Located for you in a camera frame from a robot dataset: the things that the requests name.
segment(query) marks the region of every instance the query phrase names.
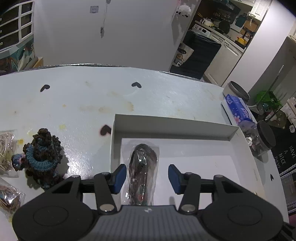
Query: black trash bin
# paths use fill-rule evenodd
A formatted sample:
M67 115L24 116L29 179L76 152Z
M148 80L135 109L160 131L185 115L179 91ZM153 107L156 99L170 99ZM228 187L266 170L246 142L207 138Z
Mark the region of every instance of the black trash bin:
M192 48L194 52L180 67L173 65L170 72L200 80L221 44L203 35L195 34L192 30L186 33L183 43Z

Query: plastic bag of rope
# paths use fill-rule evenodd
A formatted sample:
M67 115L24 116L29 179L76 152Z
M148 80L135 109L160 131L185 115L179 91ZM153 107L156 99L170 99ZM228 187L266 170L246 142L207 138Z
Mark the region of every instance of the plastic bag of rope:
M12 167L11 157L16 149L15 130L0 131L0 177L18 177Z
M121 204L153 205L159 148L152 143L131 140L123 145L127 178L121 191Z
M0 178L0 210L5 214L9 222L16 210L24 204L25 194L8 182Z

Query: refrigerator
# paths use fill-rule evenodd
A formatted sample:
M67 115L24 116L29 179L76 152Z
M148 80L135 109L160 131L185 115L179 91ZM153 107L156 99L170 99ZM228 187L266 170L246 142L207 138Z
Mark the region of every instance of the refrigerator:
M35 53L44 58L44 65L96 63L169 71L199 3L38 0ZM176 13L183 4L191 8L188 17Z

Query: crocheted toy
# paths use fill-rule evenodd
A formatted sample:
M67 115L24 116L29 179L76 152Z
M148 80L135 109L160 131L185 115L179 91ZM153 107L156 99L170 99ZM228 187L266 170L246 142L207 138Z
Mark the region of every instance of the crocheted toy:
M16 171L25 168L26 174L47 190L63 180L55 170L62 159L61 142L47 129L40 129L33 138L31 144L24 145L23 154L12 156L12 166Z
M176 13L182 15L183 17L188 17L191 13L191 7L187 6L186 3L184 3L181 6L177 7Z

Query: yellow kettle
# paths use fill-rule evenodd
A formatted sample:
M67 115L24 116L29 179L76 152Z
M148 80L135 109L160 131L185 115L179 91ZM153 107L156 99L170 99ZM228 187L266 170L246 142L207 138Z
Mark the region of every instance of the yellow kettle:
M240 37L237 37L237 41L242 44L242 45L246 45L247 44L247 41L244 40L243 38L240 38Z

